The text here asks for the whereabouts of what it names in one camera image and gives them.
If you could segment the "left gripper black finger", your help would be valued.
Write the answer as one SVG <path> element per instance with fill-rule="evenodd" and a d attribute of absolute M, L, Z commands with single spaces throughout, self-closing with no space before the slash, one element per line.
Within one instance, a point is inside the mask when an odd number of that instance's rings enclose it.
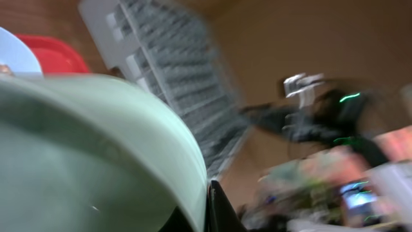
<path fill-rule="evenodd" d="M 223 188 L 217 180 L 212 180 L 207 194 L 207 222 L 210 232 L 247 232 Z"/>

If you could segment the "light green bowl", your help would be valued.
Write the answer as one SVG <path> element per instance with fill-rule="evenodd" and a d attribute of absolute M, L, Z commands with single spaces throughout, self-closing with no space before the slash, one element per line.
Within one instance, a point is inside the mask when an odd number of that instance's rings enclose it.
<path fill-rule="evenodd" d="M 105 75 L 1 78 L 2 231 L 203 231 L 207 171 L 158 97 Z"/>

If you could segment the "light blue bowl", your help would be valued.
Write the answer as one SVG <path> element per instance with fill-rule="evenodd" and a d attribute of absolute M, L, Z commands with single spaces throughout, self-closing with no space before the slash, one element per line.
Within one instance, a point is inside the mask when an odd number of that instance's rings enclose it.
<path fill-rule="evenodd" d="M 1 74 L 42 76 L 41 65 L 34 53 L 4 28 L 1 28 Z"/>

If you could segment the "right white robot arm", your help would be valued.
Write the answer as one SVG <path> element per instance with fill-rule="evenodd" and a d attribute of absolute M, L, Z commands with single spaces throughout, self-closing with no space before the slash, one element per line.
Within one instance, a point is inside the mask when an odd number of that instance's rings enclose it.
<path fill-rule="evenodd" d="M 364 92 L 331 89 L 315 98 L 318 109 L 272 103 L 247 106 L 239 114 L 251 125 L 288 142 L 317 142 L 328 148 L 349 146 L 370 167 L 389 162 L 379 145 L 361 135 L 359 121 L 369 103 Z"/>

